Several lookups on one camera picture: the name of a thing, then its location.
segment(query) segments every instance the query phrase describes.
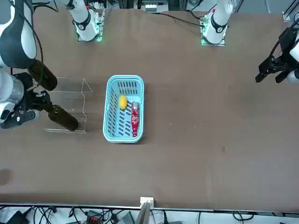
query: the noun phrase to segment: red plastic bottle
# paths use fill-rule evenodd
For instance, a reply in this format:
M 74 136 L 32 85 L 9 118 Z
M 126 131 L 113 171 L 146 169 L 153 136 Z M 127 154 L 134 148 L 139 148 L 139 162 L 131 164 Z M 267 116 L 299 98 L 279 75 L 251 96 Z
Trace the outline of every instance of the red plastic bottle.
M 138 111 L 138 102 L 132 103 L 132 117 L 131 117 L 133 137 L 137 136 L 138 124 L 139 124 L 139 111 Z

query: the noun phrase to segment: transparent plastic divider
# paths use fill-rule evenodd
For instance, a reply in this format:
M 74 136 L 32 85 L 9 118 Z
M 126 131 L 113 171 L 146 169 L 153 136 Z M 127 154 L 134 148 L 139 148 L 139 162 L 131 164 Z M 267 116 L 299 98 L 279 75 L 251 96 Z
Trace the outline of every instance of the transparent plastic divider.
M 85 78 L 57 78 L 57 87 L 48 91 L 53 105 L 59 105 L 78 121 L 78 128 L 75 133 L 86 133 L 85 126 L 87 115 L 84 112 L 85 95 L 91 93 L 92 89 Z M 66 128 L 48 119 L 46 131 L 49 132 L 70 132 Z

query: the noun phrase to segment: lemon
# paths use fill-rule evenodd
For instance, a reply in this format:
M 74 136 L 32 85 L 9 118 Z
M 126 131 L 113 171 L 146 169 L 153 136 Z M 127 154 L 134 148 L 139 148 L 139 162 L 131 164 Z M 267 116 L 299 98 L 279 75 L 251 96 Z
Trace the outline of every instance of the lemon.
M 120 108 L 124 110 L 127 107 L 127 98 L 126 96 L 120 96 Z

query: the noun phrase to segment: brown table surface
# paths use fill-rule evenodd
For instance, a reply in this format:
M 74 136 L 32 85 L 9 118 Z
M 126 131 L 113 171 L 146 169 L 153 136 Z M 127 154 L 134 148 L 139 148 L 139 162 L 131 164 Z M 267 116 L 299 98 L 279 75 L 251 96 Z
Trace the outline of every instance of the brown table surface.
M 77 42 L 65 10 L 38 9 L 34 20 L 45 64 L 93 90 L 88 133 L 48 133 L 40 122 L 1 130 L 2 202 L 138 206 L 152 196 L 157 207 L 298 211 L 299 87 L 254 79 L 281 15 L 232 15 L 226 47 L 201 46 L 198 27 L 140 10 L 112 10 L 101 43 Z M 103 137 L 114 74 L 144 80 L 139 144 Z

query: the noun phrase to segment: white robotic arm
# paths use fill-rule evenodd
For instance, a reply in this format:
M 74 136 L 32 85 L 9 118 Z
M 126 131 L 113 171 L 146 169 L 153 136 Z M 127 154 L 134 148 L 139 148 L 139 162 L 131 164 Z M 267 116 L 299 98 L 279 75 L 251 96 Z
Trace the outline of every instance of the white robotic arm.
M 222 41 L 232 12 L 232 0 L 217 1 L 217 5 L 214 10 L 207 15 L 209 24 L 203 33 L 203 36 L 208 42 L 218 44 Z
M 96 29 L 95 24 L 96 12 L 87 10 L 83 0 L 61 0 L 66 9 L 68 9 L 74 19 L 74 24 L 77 33 L 83 41 L 91 41 L 97 34 L 99 29 Z
M 80 37 L 86 41 L 93 39 L 96 32 L 91 13 L 87 11 L 84 1 L 68 0 L 67 7 L 75 20 Z M 42 91 L 41 94 L 33 92 L 33 79 L 49 91 L 57 85 L 56 77 L 43 64 L 43 56 L 42 62 L 36 60 L 33 12 L 31 0 L 0 0 L 0 126 L 2 128 L 12 128 L 35 120 L 39 117 L 38 111 L 52 105 L 46 91 Z M 5 67 L 28 69 L 30 74 L 26 72 L 8 74 L 4 70 Z M 75 120 L 63 109 L 60 111 L 64 116 Z
M 294 28 L 298 22 L 299 19 L 283 31 L 270 55 L 258 66 L 257 83 L 263 81 L 269 74 L 277 72 L 280 72 L 275 77 L 277 83 L 285 79 L 291 83 L 299 83 L 299 32 Z M 281 48 L 281 55 L 275 58 L 273 54 L 278 45 Z

